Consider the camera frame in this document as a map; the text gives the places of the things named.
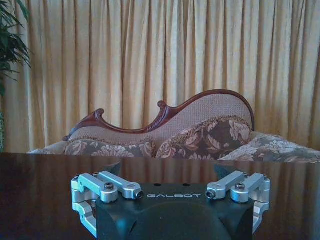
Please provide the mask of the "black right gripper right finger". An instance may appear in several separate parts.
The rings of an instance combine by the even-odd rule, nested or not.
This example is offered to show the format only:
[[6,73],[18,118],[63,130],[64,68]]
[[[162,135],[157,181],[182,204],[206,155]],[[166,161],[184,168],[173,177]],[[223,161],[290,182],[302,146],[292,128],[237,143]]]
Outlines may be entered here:
[[205,196],[209,200],[224,199],[227,193],[235,203],[254,201],[252,232],[255,233],[263,220],[264,212],[270,209],[271,180],[264,174],[235,170],[230,166],[214,165],[218,181],[209,182]]

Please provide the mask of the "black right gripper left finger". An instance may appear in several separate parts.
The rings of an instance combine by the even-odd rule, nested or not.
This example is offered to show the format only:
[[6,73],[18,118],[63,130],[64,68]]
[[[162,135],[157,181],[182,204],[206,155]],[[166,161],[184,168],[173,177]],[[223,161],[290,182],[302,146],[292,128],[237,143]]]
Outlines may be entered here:
[[98,236],[97,219],[92,205],[100,199],[105,204],[118,200],[119,195],[132,201],[141,200],[144,191],[137,182],[131,182],[109,171],[82,173],[71,180],[72,210],[79,214],[82,225],[94,236]]

